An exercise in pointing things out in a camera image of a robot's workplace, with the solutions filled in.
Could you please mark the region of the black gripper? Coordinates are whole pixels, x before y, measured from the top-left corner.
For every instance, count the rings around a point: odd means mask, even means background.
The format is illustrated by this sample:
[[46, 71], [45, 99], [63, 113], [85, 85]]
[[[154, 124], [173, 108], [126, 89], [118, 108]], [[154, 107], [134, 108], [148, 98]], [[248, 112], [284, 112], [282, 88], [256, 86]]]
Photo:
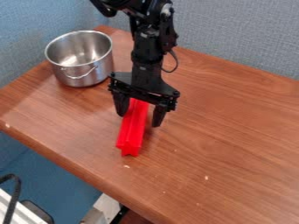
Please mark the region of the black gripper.
[[134, 62], [130, 72], [110, 73], [108, 84], [118, 116], [125, 115], [130, 98], [154, 105], [153, 127], [161, 125], [165, 113], [174, 110], [180, 96], [178, 91], [164, 82], [161, 71], [161, 61], [152, 64]]

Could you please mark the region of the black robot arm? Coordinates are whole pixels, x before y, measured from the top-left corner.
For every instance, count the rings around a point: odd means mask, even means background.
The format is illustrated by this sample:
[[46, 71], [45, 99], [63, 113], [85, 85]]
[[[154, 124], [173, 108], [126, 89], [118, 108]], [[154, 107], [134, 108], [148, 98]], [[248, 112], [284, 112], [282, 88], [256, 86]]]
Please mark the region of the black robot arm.
[[166, 54], [174, 55], [177, 33], [173, 29], [172, 0], [89, 0], [97, 11], [112, 18], [120, 11], [129, 17], [133, 40], [132, 70], [109, 75], [108, 90], [116, 113], [122, 116], [129, 101], [153, 104], [152, 125], [160, 126], [165, 113], [174, 110], [180, 92], [162, 80]]

